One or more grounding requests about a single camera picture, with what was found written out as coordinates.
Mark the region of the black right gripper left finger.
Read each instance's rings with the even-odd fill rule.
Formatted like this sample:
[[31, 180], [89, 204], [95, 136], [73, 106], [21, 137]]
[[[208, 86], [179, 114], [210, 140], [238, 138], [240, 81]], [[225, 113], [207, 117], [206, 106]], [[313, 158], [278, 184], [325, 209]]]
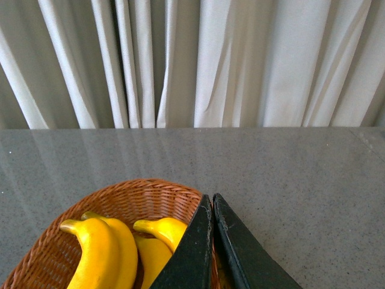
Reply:
[[175, 253], [151, 288], [211, 288], [213, 215], [203, 195]]

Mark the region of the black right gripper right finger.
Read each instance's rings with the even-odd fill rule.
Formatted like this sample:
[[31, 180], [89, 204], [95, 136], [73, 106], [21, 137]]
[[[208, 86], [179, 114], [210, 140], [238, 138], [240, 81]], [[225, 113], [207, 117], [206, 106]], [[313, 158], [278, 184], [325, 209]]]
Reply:
[[219, 193], [213, 196], [214, 244], [235, 288], [300, 288]]

